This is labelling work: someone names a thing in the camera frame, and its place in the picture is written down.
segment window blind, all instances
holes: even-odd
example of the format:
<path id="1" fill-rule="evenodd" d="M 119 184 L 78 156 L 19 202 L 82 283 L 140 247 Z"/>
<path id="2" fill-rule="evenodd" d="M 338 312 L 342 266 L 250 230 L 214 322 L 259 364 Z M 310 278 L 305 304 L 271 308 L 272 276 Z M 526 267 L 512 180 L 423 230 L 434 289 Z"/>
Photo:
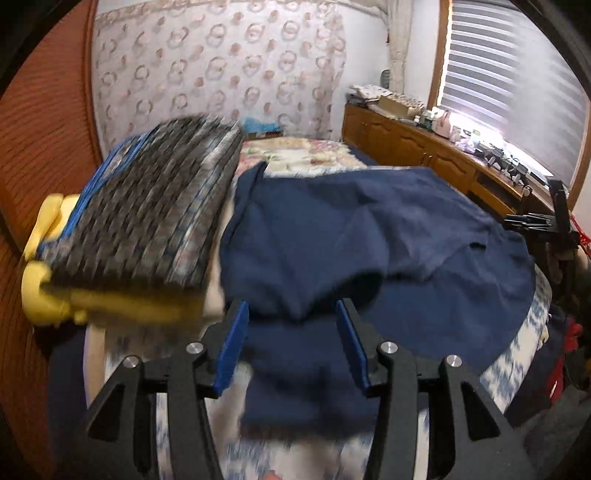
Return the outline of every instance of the window blind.
<path id="1" fill-rule="evenodd" d="M 586 96 L 545 35 L 506 0 L 453 0 L 440 104 L 501 133 L 567 185 Z"/>

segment plaid cushion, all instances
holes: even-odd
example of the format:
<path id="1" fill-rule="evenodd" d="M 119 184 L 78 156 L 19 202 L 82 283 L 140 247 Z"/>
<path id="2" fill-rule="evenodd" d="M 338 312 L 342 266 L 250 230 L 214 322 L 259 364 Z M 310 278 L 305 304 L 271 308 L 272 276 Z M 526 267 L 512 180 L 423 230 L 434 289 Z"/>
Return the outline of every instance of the plaid cushion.
<path id="1" fill-rule="evenodd" d="M 202 288 L 243 133 L 199 115 L 116 147 L 60 237 L 38 249 L 58 286 Z"/>

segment navy blue cloth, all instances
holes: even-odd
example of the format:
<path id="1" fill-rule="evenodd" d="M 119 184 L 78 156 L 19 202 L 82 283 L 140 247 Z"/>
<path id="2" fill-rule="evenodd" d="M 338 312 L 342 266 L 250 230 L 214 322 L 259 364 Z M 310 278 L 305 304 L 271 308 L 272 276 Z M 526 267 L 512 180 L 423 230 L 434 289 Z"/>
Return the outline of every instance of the navy blue cloth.
<path id="1" fill-rule="evenodd" d="M 376 167 L 376 166 L 379 165 L 378 162 L 376 162 L 373 158 L 371 158 L 369 155 L 367 155 L 366 153 L 362 152 L 361 150 L 358 150 L 357 148 L 352 147 L 349 144 L 347 144 L 347 147 L 349 147 L 349 151 L 351 151 L 351 153 L 353 155 L 355 155 L 355 157 L 357 157 L 357 160 L 363 162 L 368 167 Z"/>
<path id="2" fill-rule="evenodd" d="M 68 449 L 75 428 L 86 414 L 83 370 L 85 337 L 86 326 L 63 323 L 49 360 L 47 411 L 55 459 L 60 459 Z"/>
<path id="3" fill-rule="evenodd" d="M 430 169 L 312 179 L 244 173 L 220 245 L 228 300 L 251 308 L 255 375 L 243 422 L 324 434 L 373 428 L 355 389 L 335 302 L 415 354 L 455 353 L 482 372 L 509 346 L 534 295 L 523 238 Z"/>

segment floral bedspread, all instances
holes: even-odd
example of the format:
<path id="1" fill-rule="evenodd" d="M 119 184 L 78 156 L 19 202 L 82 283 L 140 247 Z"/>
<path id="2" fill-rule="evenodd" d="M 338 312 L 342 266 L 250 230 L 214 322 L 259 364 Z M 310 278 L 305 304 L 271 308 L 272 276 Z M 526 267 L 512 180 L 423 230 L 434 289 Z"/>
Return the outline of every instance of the floral bedspread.
<path id="1" fill-rule="evenodd" d="M 278 137 L 245 142 L 235 178 L 260 161 L 269 166 L 265 174 L 315 176 L 354 168 L 366 168 L 338 142 Z M 496 405 L 504 411 L 521 385 L 538 348 L 551 290 L 536 267 L 536 290 L 530 310 L 513 342 L 480 377 Z M 106 332 L 105 379 L 127 355 L 145 360 L 166 356 L 185 345 L 189 333 L 174 327 L 110 327 Z M 291 437 L 239 430 L 246 388 L 252 371 L 239 364 L 232 385 L 218 400 L 207 400 L 212 434 L 226 480 L 353 480 L 365 471 L 372 435 L 335 442 L 316 436 Z M 426 478 L 428 417 L 418 419 L 415 479 Z M 157 400 L 157 445 L 161 479 L 172 479 L 165 394 Z"/>

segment mattress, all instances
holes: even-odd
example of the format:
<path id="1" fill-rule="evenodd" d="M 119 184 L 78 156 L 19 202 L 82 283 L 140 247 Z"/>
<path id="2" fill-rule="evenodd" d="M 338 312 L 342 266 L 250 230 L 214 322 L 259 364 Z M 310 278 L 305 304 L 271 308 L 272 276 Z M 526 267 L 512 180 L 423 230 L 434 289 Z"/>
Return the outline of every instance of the mattress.
<path id="1" fill-rule="evenodd" d="M 260 161 L 268 162 L 266 175 L 316 176 L 356 168 L 367 168 L 347 146 L 333 141 L 315 141 L 279 137 L 245 142 L 235 179 Z M 100 389 L 115 368 L 130 354 L 144 360 L 166 356 L 183 346 L 196 332 L 223 315 L 223 293 L 219 287 L 219 238 L 233 213 L 232 196 L 226 201 L 213 247 L 210 280 L 205 308 L 199 325 L 187 328 L 164 326 L 118 326 L 106 331 L 89 329 L 85 348 L 87 399 Z M 528 314 L 507 350 L 481 375 L 480 381 L 495 404 L 504 411 L 523 382 L 545 329 L 551 302 L 551 290 L 544 274 L 535 268 L 535 294 Z M 212 434 L 226 479 L 258 480 L 273 472 L 280 478 L 327 480 L 346 476 L 362 478 L 371 447 L 371 435 L 359 435 L 342 441 L 319 437 L 286 437 L 277 432 L 245 432 L 239 428 L 246 389 L 252 371 L 239 364 L 232 385 L 218 400 L 207 400 Z M 164 394 L 157 399 L 157 445 L 160 478 L 173 477 L 168 444 L 167 407 Z M 415 478 L 426 477 L 428 455 L 428 417 L 419 416 L 417 468 Z"/>

